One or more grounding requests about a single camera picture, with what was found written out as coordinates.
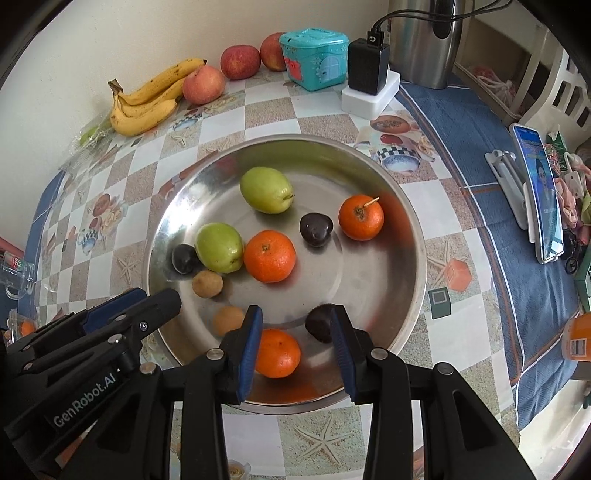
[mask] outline orange bottle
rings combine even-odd
[[[591,362],[591,313],[570,319],[562,334],[562,356]]]

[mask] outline starfish print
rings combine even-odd
[[[448,239],[445,240],[445,244],[443,247],[443,260],[440,260],[438,258],[434,258],[434,257],[427,255],[427,261],[431,265],[433,265],[436,269],[439,270],[437,277],[433,281],[433,285],[432,285],[433,288],[439,288],[439,287],[442,287],[445,285],[445,283],[446,283],[445,270],[446,270],[451,259],[452,259],[452,253],[450,252]],[[466,259],[466,257],[461,257],[461,258],[458,258],[457,260],[465,262],[467,259]]]
[[[187,134],[189,133],[189,130],[190,128],[185,128],[184,130],[181,130],[177,135],[171,135],[170,138],[180,143],[183,146],[183,148],[187,148]]]
[[[213,152],[223,152],[224,150],[228,149],[230,147],[230,138],[226,137],[226,139],[219,145],[219,146],[215,146],[215,145],[211,145],[209,147],[205,148],[205,151],[207,153],[213,153]]]
[[[134,270],[135,267],[137,267],[138,265],[140,265],[142,263],[141,260],[131,260],[132,254],[127,255],[127,257],[125,259],[122,259],[120,257],[116,257],[117,259],[117,263],[120,267],[121,271],[121,278],[124,278],[127,280],[127,285],[128,287],[131,288],[132,286],[132,281],[131,281],[131,273]]]
[[[304,453],[302,453],[298,457],[298,461],[305,460],[306,458],[313,455],[314,453],[322,451],[326,454],[326,456],[330,460],[332,460],[338,466],[341,466],[341,461],[339,460],[339,457],[337,456],[337,454],[333,450],[335,447],[335,444],[342,442],[343,440],[348,439],[349,437],[352,437],[354,434],[353,434],[353,432],[348,432],[348,433],[342,433],[337,436],[332,436],[329,433],[329,431],[331,431],[331,429],[332,429],[332,424],[334,422],[334,419],[335,418],[333,417],[333,415],[329,414],[329,419],[326,421],[326,423],[322,427],[322,432],[320,434],[310,433],[310,432],[307,432],[297,426],[294,426],[294,430],[297,433],[302,435],[306,440],[313,442],[312,445],[310,446],[310,448],[308,448]]]

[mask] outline orange stem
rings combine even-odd
[[[374,198],[373,200],[369,201],[368,203],[366,203],[363,208],[369,207],[372,203],[375,203],[379,200],[379,197]]]

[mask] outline white power strip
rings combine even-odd
[[[388,70],[386,85],[377,95],[358,92],[347,86],[341,96],[341,109],[343,112],[352,113],[366,120],[374,120],[381,114],[400,88],[400,74]]]

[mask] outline dark plum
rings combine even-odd
[[[170,260],[174,269],[181,275],[194,273],[202,264],[197,257],[195,247],[186,244],[174,247]]]
[[[336,307],[334,303],[323,303],[310,310],[304,326],[308,333],[321,343],[332,342],[330,336],[330,314]]]
[[[300,233],[308,245],[322,247],[330,239],[333,222],[324,213],[306,213],[300,220]]]

